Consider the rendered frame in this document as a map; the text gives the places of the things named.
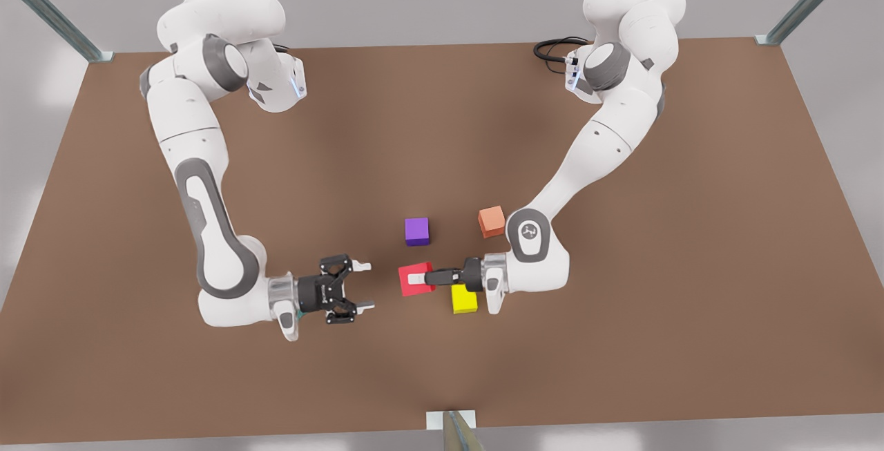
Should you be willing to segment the red wooden cube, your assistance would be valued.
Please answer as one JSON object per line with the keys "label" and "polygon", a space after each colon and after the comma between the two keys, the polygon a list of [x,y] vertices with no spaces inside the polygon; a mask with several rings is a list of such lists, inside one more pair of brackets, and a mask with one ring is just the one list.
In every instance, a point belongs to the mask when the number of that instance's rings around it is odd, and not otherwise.
{"label": "red wooden cube", "polygon": [[427,273],[432,271],[431,262],[414,263],[413,265],[398,268],[402,296],[417,296],[435,291],[436,285],[427,283],[407,283],[407,275],[410,273]]}

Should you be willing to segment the yellow wooden cube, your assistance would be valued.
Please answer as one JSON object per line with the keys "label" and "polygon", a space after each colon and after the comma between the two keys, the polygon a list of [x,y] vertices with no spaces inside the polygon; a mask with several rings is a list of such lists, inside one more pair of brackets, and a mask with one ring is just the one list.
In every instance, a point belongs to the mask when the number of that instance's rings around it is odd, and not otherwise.
{"label": "yellow wooden cube", "polygon": [[457,284],[450,288],[452,297],[452,312],[455,314],[467,314],[477,312],[478,296],[475,291],[467,290],[466,285]]}

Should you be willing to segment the orange wooden cube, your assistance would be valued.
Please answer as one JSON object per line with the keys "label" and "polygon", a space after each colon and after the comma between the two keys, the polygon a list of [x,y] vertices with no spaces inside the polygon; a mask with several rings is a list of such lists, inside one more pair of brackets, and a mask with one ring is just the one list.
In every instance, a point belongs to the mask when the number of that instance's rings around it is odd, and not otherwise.
{"label": "orange wooden cube", "polygon": [[478,211],[478,224],[480,225],[483,239],[503,235],[506,228],[506,217],[501,206],[498,205]]}

